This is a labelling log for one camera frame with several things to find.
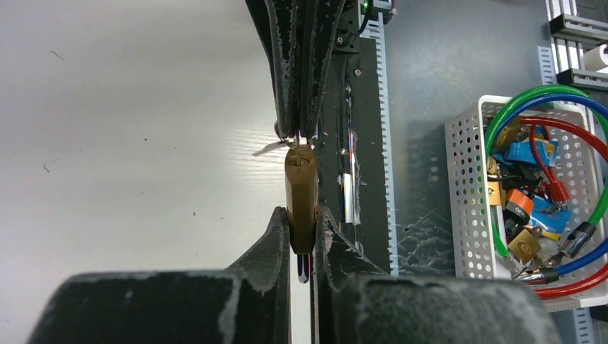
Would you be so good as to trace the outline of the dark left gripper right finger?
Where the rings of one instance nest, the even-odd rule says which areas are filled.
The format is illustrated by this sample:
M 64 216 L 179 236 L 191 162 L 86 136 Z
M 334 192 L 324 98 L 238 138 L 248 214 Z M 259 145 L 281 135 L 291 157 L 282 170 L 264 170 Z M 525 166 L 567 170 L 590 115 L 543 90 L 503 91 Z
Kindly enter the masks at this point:
M 392 276 L 318 209 L 313 252 L 315 343 L 560 343 L 536 294 L 516 282 Z

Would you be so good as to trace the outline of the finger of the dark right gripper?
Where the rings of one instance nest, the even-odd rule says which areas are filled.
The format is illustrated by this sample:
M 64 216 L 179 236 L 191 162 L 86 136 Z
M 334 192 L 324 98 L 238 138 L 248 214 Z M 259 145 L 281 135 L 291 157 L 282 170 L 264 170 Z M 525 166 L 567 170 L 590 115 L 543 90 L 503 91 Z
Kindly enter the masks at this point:
M 297 1 L 246 0 L 245 4 L 267 55 L 281 138 L 295 134 Z
M 312 138 L 321 113 L 336 30 L 344 2 L 306 1 L 303 28 L 301 135 Z

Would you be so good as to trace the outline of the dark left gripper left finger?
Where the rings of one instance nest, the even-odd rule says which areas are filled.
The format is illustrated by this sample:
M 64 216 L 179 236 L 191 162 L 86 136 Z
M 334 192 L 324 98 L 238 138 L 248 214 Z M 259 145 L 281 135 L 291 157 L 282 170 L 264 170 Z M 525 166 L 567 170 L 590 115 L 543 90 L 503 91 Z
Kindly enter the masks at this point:
M 97 272 L 60 285 L 30 343 L 289 343 L 290 244 L 277 207 L 221 270 Z

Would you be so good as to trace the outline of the small brass padlock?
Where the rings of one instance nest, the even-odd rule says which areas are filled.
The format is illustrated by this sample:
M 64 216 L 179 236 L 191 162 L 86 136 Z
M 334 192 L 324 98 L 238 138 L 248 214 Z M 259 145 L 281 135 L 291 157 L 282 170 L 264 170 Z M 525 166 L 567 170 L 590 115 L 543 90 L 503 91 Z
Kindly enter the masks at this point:
M 298 279 L 310 280 L 318 207 L 318 161 L 310 145 L 291 148 L 285 157 L 286 209 L 290 245 L 297 257 Z

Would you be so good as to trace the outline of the small keys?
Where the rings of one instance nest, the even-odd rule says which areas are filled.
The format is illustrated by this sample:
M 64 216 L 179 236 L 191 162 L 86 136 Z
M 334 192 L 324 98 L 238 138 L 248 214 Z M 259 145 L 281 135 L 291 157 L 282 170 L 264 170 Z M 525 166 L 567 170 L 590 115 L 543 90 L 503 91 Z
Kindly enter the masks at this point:
M 293 137 L 285 136 L 281 137 L 279 133 L 278 122 L 274 124 L 275 133 L 278 136 L 279 141 L 267 144 L 260 150 L 252 153 L 253 156 L 261 156 L 271 151 L 276 151 L 279 148 L 289 148 L 287 158 L 292 160 L 309 160 L 315 161 L 317 155 L 314 152 L 312 140 L 305 138 L 296 132 Z

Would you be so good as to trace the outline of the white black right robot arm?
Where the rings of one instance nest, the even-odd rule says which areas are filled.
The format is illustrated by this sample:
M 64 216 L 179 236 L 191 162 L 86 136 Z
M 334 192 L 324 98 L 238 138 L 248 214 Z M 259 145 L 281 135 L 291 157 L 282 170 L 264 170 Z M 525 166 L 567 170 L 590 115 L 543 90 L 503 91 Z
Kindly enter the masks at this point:
M 268 59 L 281 139 L 312 138 L 334 53 L 357 53 L 371 21 L 389 23 L 393 1 L 249 0 Z

